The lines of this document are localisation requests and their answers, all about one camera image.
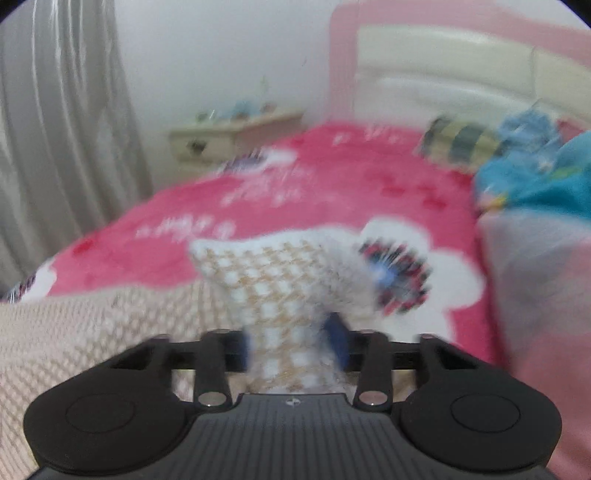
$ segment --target pink bed frame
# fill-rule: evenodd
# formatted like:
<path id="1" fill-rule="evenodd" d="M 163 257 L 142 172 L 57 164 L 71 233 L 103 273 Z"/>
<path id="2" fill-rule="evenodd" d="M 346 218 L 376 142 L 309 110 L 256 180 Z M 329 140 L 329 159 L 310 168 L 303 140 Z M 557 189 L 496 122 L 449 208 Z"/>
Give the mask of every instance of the pink bed frame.
<path id="1" fill-rule="evenodd" d="M 513 14 L 492 0 L 369 0 L 335 9 L 330 23 L 331 119 L 353 119 L 357 31 L 362 25 L 433 25 L 507 38 L 591 67 L 591 31 L 548 25 Z"/>

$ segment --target headboard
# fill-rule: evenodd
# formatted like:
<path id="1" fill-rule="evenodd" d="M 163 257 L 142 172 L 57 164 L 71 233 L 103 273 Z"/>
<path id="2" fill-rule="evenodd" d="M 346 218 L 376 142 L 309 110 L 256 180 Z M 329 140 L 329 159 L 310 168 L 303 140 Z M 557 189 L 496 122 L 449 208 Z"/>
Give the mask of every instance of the headboard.
<path id="1" fill-rule="evenodd" d="M 330 26 L 330 117 L 424 127 L 442 112 L 497 122 L 540 105 L 591 124 L 591 31 L 492 0 L 369 0 Z"/>

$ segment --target drawer knob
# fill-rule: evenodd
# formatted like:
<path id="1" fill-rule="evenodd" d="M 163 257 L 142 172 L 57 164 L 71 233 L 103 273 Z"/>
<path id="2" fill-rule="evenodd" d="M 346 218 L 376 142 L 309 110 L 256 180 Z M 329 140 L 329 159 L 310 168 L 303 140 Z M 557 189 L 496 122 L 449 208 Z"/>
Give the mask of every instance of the drawer knob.
<path id="1" fill-rule="evenodd" d="M 201 155 L 206 147 L 207 142 L 202 142 L 200 140 L 191 140 L 187 143 L 187 148 L 193 155 Z"/>

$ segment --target white wall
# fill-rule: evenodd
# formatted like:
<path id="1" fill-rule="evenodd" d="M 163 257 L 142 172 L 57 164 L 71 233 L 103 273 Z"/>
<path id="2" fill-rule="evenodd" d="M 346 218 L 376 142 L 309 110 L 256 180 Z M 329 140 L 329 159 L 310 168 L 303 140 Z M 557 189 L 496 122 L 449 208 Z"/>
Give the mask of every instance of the white wall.
<path id="1" fill-rule="evenodd" d="M 558 0 L 496 0 L 537 20 L 585 28 Z M 126 77 L 157 187 L 174 181 L 167 131 L 203 109 L 268 99 L 322 119 L 329 19 L 340 0 L 116 0 Z"/>

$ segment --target controller logo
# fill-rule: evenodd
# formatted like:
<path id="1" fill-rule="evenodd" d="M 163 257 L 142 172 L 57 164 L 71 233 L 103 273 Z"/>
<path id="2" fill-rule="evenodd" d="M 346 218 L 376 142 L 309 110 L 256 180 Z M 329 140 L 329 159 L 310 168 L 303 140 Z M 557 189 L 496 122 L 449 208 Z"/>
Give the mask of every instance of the controller logo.
<path id="1" fill-rule="evenodd" d="M 285 402 L 286 405 L 289 405 L 291 408 L 296 408 L 301 404 L 301 401 L 297 398 L 290 398 Z"/>

